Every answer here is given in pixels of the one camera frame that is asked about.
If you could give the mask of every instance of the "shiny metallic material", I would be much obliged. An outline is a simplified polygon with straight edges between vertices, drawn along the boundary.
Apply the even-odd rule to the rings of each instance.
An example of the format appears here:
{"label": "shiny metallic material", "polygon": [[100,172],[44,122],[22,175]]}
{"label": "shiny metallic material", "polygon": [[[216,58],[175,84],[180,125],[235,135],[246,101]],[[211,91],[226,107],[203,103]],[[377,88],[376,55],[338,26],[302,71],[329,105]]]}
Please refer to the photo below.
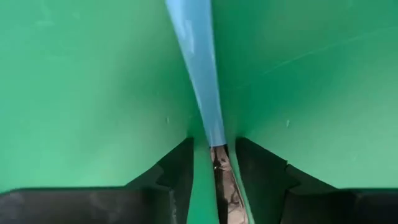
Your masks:
{"label": "shiny metallic material", "polygon": [[220,224],[247,224],[248,215],[228,157],[226,146],[211,148]]}

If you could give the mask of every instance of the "blue plastic strip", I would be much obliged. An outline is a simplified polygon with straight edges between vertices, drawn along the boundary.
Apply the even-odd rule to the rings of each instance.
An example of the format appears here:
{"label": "blue plastic strip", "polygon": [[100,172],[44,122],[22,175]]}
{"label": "blue plastic strip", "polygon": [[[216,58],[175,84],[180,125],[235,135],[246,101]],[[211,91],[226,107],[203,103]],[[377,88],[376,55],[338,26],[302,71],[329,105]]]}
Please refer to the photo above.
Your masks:
{"label": "blue plastic strip", "polygon": [[166,0],[210,146],[225,143],[210,0]]}

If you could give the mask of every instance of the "blue tape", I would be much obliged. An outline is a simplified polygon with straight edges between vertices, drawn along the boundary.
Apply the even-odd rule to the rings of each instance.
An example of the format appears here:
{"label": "blue tape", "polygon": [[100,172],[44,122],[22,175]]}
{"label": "blue tape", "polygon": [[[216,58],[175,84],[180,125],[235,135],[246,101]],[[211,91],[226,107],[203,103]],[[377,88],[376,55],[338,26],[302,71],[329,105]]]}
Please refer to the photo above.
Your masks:
{"label": "blue tape", "polygon": [[210,0],[166,0],[210,146],[226,144]]}

